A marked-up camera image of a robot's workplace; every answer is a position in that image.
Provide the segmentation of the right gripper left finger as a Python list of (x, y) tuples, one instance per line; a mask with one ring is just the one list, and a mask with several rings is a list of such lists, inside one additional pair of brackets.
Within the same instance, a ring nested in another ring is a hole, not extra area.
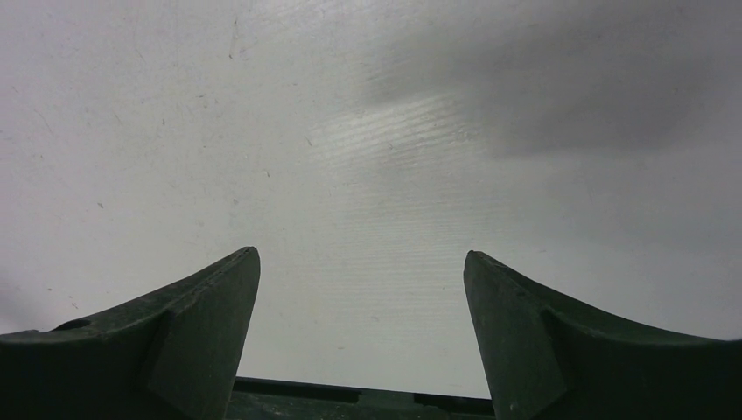
[(1, 338), (4, 419), (222, 419), (261, 274), (245, 247), (48, 332)]

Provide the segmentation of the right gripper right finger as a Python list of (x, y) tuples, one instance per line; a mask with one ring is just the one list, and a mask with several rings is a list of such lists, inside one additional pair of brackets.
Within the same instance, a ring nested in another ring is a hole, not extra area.
[(741, 343), (602, 311), (470, 251), (465, 294), (499, 419), (738, 419)]

